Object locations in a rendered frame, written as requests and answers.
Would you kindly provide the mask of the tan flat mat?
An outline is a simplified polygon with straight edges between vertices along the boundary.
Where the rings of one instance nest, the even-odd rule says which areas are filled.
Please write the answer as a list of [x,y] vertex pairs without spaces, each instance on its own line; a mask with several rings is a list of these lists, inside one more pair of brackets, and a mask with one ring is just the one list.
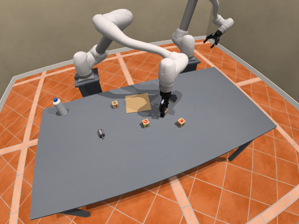
[[148,93],[125,96],[127,113],[152,110]]

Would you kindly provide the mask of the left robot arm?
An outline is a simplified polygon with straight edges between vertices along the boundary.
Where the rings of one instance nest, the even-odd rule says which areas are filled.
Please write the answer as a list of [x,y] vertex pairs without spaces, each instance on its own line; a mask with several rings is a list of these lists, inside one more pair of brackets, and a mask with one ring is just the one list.
[[[229,30],[234,21],[231,18],[223,19],[220,15],[217,14],[219,8],[218,0],[209,0],[213,5],[213,23],[219,27],[219,31],[224,34],[227,30]],[[193,57],[194,48],[195,48],[195,40],[193,36],[188,35],[188,27],[195,10],[196,4],[198,0],[188,0],[185,12],[180,24],[180,27],[173,33],[172,41],[173,43],[179,47],[180,53],[186,54],[188,57],[188,61],[196,61]]]

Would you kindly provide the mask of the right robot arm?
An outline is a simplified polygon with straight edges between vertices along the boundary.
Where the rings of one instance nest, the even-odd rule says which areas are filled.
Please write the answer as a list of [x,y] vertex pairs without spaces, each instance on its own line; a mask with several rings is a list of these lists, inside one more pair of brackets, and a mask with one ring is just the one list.
[[106,59],[108,55],[107,48],[112,41],[115,41],[128,48],[154,53],[163,57],[164,59],[160,62],[158,69],[159,90],[165,93],[172,91],[174,80],[188,65],[187,55],[175,51],[170,52],[162,47],[127,37],[122,31],[132,21],[133,15],[127,9],[118,9],[103,15],[97,14],[93,17],[94,27],[103,36],[89,52],[80,51],[73,56],[74,67],[78,74],[74,76],[74,79],[78,79],[78,83],[95,79],[93,66]]

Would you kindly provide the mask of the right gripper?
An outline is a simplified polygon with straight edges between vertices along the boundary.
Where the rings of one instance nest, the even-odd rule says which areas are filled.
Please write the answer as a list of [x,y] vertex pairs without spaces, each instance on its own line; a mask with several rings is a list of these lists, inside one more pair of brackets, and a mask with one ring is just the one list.
[[164,109],[168,108],[168,104],[169,104],[169,99],[168,97],[171,96],[171,92],[162,92],[160,91],[160,96],[162,97],[162,101],[160,102],[160,116],[164,117]]

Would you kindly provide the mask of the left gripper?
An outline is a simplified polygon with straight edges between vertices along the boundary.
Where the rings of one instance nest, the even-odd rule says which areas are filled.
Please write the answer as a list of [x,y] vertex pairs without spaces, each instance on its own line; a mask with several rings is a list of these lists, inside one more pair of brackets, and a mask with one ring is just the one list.
[[217,30],[217,31],[215,32],[215,34],[212,33],[211,35],[207,36],[206,39],[203,41],[203,43],[205,43],[208,39],[214,38],[214,39],[215,39],[215,42],[214,42],[214,44],[210,47],[210,48],[212,48],[213,46],[215,46],[215,45],[218,44],[221,35],[222,35],[222,33],[221,33],[219,30]]

